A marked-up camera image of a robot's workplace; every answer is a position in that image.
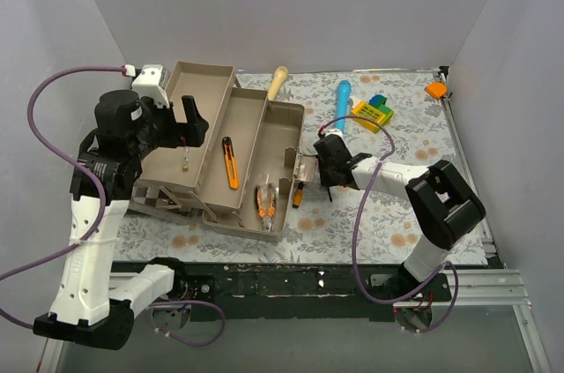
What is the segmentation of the taupe plastic tool box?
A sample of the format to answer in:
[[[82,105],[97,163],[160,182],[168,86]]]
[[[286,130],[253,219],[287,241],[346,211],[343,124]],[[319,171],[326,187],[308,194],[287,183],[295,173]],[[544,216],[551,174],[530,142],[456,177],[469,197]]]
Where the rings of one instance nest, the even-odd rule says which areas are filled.
[[[182,150],[159,148],[147,156],[130,209],[177,224],[197,216],[216,232],[265,242],[281,239],[294,186],[315,176],[316,159],[300,150],[305,109],[270,101],[267,92],[239,85],[234,67],[179,62],[170,71],[166,92],[174,114],[184,121],[181,98],[194,97],[208,122],[204,144],[189,149],[189,171]],[[233,142],[239,189],[229,187],[222,138]],[[254,196],[257,185],[274,183],[278,192],[274,229],[261,229]],[[143,205],[143,197],[167,199],[167,206]]]

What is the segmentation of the orange utility knife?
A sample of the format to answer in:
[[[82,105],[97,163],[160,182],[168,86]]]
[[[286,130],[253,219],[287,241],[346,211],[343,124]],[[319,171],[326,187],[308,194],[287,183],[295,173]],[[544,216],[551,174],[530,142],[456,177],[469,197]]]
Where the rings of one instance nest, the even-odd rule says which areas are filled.
[[[226,174],[229,187],[232,190],[238,190],[240,183],[239,183],[239,176],[237,171],[236,159],[234,156],[234,147],[233,142],[230,137],[223,137],[222,138],[222,148],[224,153],[224,161],[226,164]]]

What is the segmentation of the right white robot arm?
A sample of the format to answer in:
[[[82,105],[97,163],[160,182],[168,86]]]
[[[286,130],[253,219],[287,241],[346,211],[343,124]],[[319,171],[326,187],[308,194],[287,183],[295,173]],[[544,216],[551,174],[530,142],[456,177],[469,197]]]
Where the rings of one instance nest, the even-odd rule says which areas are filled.
[[[388,305],[422,298],[456,244],[486,217],[486,208],[449,161],[425,167],[388,161],[391,153],[381,158],[369,153],[351,155],[339,130],[321,132],[314,148],[323,186],[364,192],[352,232],[352,271],[359,290],[370,302]],[[409,202],[422,236],[397,272],[369,290],[360,277],[357,243],[371,191]]]

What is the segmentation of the orange handled pliers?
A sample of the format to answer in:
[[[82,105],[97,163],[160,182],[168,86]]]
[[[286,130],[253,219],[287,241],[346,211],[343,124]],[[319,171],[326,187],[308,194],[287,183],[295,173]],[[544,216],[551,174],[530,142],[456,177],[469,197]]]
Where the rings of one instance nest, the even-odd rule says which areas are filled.
[[[274,218],[277,210],[278,192],[274,183],[255,187],[254,203],[261,229],[271,233],[274,229]]]

